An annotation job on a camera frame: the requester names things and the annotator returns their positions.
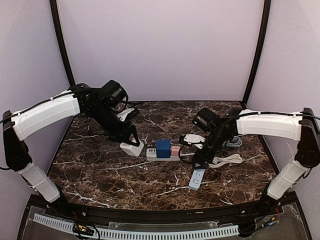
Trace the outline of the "white cube socket adapter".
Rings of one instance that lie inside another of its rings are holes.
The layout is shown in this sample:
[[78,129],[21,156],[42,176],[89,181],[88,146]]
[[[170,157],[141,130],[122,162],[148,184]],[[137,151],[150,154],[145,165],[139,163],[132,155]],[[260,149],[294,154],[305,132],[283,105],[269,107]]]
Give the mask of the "white cube socket adapter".
[[139,140],[139,146],[133,146],[122,142],[120,148],[129,156],[139,157],[144,148],[144,143]]

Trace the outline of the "pink plug adapter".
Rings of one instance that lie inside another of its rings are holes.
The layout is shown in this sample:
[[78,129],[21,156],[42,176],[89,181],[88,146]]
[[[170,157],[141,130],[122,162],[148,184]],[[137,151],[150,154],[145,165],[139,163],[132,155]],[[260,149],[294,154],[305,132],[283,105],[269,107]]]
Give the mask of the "pink plug adapter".
[[179,157],[179,151],[180,151],[180,146],[172,146],[171,147],[171,156],[172,157]]

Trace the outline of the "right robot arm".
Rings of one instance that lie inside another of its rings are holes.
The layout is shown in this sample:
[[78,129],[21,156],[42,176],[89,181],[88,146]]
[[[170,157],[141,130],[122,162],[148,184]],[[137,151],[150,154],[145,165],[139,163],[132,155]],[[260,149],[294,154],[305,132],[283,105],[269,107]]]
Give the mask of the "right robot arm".
[[207,107],[193,118],[193,124],[209,133],[199,140],[200,148],[191,162],[196,169],[206,169],[227,140],[238,135],[262,135],[297,141],[295,156],[270,182],[265,195],[279,200],[295,182],[320,163],[320,128],[310,108],[302,112],[271,112],[231,108],[219,116]]

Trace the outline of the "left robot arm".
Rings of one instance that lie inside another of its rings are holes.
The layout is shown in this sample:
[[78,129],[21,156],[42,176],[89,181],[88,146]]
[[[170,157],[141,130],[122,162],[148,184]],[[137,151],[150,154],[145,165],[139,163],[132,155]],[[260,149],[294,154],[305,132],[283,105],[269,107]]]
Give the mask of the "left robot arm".
[[114,80],[102,87],[80,83],[23,110],[8,110],[0,121],[6,170],[18,173],[48,203],[62,201],[62,191],[33,160],[25,140],[64,119],[86,115],[100,125],[108,140],[118,143],[127,155],[138,157],[144,144],[132,123],[137,114],[126,90]]

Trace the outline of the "light blue power strip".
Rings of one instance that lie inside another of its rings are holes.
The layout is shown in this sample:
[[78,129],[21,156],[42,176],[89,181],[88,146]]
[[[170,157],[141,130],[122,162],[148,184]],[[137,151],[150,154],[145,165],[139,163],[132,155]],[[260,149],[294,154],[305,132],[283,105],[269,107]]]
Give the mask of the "light blue power strip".
[[202,180],[203,180],[203,177],[204,177],[204,174],[205,174],[205,171],[206,170],[203,168],[193,170],[193,173],[190,178],[189,185],[188,185],[189,190],[193,190],[193,191],[199,190],[201,183],[202,183]]

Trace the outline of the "blue cube socket adapter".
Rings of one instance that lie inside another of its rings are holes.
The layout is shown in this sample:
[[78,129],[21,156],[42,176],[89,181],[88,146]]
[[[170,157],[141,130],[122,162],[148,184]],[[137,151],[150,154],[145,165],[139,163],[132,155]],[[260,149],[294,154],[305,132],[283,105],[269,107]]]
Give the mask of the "blue cube socket adapter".
[[169,159],[171,157],[171,141],[169,139],[156,140],[156,157],[158,159]]

